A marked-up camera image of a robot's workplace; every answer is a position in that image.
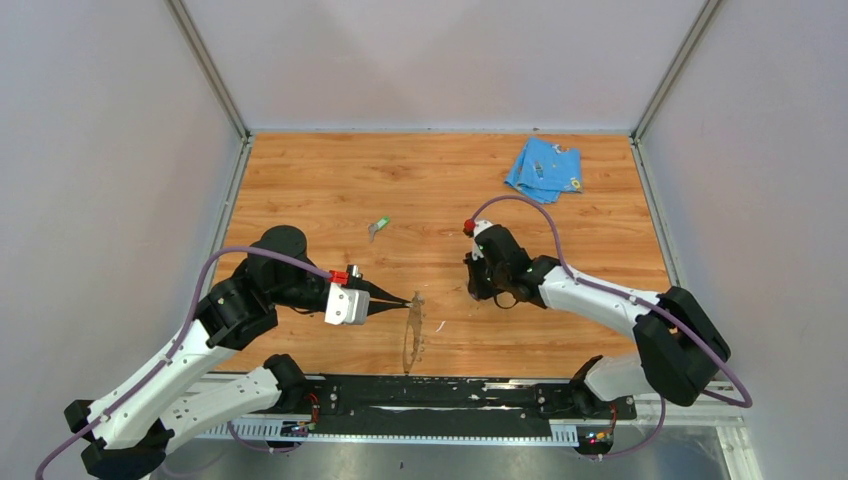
white backdrop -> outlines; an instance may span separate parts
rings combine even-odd
[[[253,129],[629,130],[703,0],[188,0]]]
[[[848,3],[728,0],[645,139],[766,479],[848,469]]]
[[[0,3],[0,478],[173,334],[238,142],[164,2]],[[71,448],[48,479],[85,475]]]

wood surface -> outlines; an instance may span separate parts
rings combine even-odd
[[[547,206],[570,264],[606,280],[665,290],[650,214],[624,136],[539,135],[582,154],[585,193]],[[462,224],[484,201],[515,193],[503,179],[526,135],[261,134],[247,164],[226,245],[247,245],[274,225],[306,233],[319,267],[357,264],[389,292],[425,300],[421,351],[412,374],[569,377],[598,354],[634,351],[628,340],[561,311],[475,302],[462,263],[471,240]],[[368,242],[368,224],[391,223]],[[481,218],[506,226],[531,257],[555,256],[550,229],[530,206],[506,201]],[[216,279],[242,260],[226,256]],[[505,303],[511,303],[509,295]],[[289,353],[305,372],[403,373],[407,311],[332,326],[279,308],[279,326],[221,366],[246,371]]]

folded blue cloth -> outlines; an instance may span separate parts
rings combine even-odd
[[[554,203],[560,192],[583,193],[580,150],[529,138],[504,183],[539,203]]]

perforated metal strip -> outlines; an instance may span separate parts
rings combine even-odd
[[[527,445],[549,447],[576,447],[577,427],[574,425],[551,424],[550,437],[465,437],[465,436],[425,436],[425,435],[335,435],[311,433],[308,437],[281,434],[283,424],[279,420],[268,418],[239,418],[233,420],[233,427],[239,437],[245,440],[297,440],[306,442],[347,442],[347,443],[412,443],[422,445]],[[219,425],[197,438],[228,439],[230,432],[226,425]]]

gray floor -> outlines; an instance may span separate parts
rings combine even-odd
[[[618,448],[641,438],[642,433],[633,427],[616,429]],[[172,472],[187,472],[222,451],[218,462],[191,478],[729,480],[715,430],[694,427],[667,427],[650,447],[600,464],[557,447],[307,443],[289,454],[271,456],[220,440],[189,442],[168,457],[166,464]],[[154,478],[171,477],[157,472]]]

